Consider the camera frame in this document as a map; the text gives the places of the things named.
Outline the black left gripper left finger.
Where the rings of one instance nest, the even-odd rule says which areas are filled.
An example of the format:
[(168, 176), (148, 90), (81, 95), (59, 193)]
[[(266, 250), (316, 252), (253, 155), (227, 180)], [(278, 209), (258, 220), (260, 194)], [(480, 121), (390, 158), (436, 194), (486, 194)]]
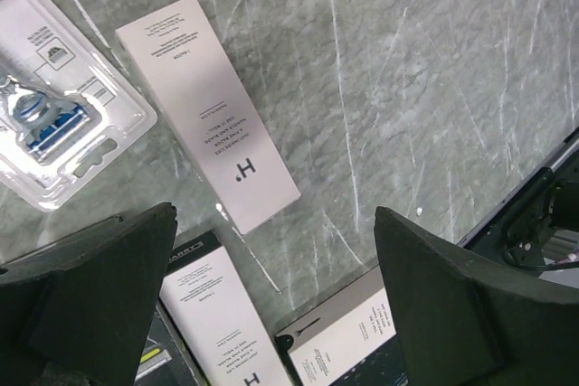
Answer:
[(176, 208), (112, 216), (1, 267), (1, 383), (47, 363), (100, 385), (130, 385), (171, 254)]

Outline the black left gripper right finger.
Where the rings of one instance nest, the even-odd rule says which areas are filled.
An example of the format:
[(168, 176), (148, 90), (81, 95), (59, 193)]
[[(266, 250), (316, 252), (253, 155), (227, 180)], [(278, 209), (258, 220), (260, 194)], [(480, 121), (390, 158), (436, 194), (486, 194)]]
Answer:
[(412, 385), (576, 385), (578, 291), (375, 211), (379, 267)]

